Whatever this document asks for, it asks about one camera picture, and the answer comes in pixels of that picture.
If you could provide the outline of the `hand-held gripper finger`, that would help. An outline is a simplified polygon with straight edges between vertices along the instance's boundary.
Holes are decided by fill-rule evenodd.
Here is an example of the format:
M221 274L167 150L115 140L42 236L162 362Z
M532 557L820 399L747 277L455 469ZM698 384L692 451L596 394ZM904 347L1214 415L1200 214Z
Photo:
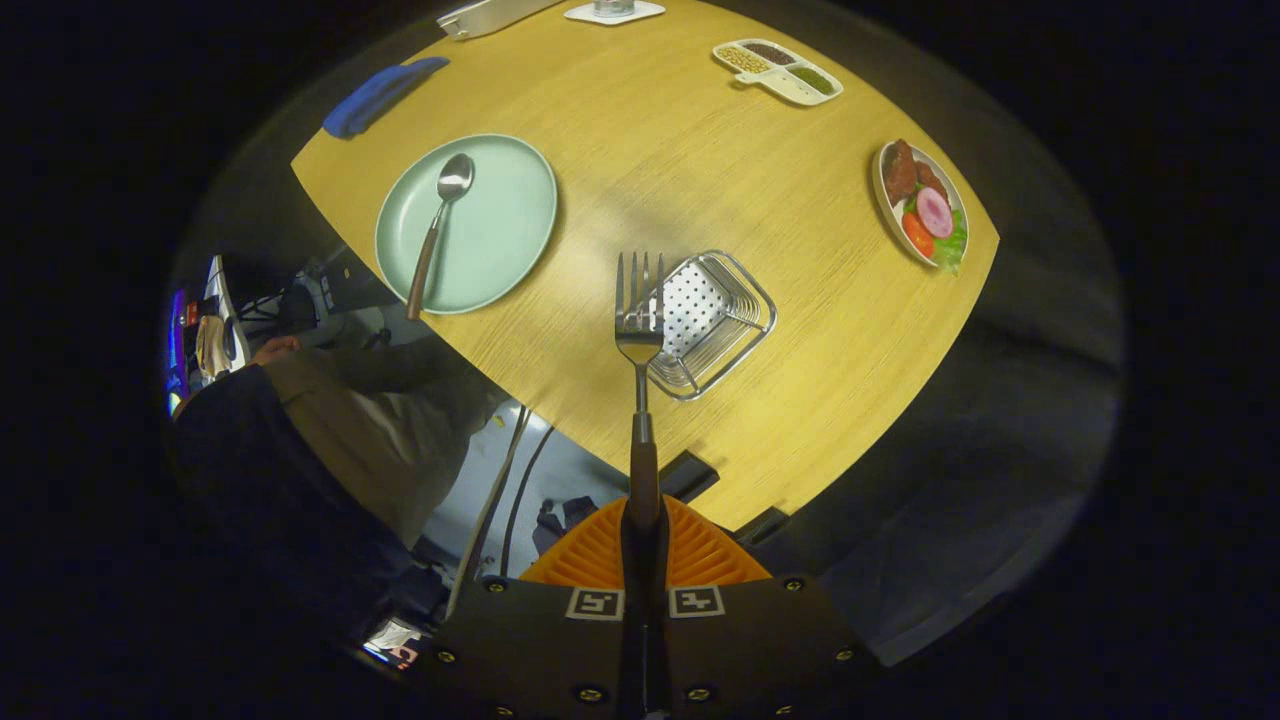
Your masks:
M617 719L643 706L643 618L626 585L625 501L520 577L466 588L415 666L429 719Z
M652 700L672 719L833 719L886 669L809 575L772 573L664 497Z

